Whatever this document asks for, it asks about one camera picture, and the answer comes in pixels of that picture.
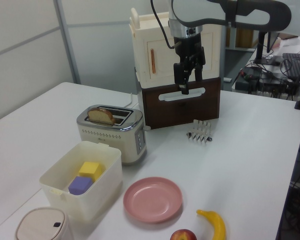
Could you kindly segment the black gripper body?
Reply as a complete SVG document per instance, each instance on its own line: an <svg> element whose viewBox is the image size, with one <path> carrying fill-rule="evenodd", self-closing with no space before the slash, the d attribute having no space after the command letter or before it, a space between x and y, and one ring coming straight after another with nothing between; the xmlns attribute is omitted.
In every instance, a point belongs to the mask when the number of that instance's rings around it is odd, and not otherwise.
<svg viewBox="0 0 300 240"><path fill-rule="evenodd" d="M195 34L188 38L174 37L174 44L178 44L174 49L179 56L180 62L186 59L199 59L203 61L203 47L201 42L201 34Z"/></svg>

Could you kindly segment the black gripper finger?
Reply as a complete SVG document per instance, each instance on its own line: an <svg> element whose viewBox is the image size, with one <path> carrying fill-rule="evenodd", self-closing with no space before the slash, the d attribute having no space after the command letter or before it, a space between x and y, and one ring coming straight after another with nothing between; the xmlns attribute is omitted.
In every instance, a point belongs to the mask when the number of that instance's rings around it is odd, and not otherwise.
<svg viewBox="0 0 300 240"><path fill-rule="evenodd" d="M188 81L190 77L189 72L189 58L185 57L179 63L173 64L174 82L178 85L179 90L183 95L189 94Z"/></svg>
<svg viewBox="0 0 300 240"><path fill-rule="evenodd" d="M194 54L193 56L194 62L194 75L195 81L201 82L203 80L202 73L203 73L203 66L206 64L206 57L205 57L205 50L202 46L200 50Z"/></svg>

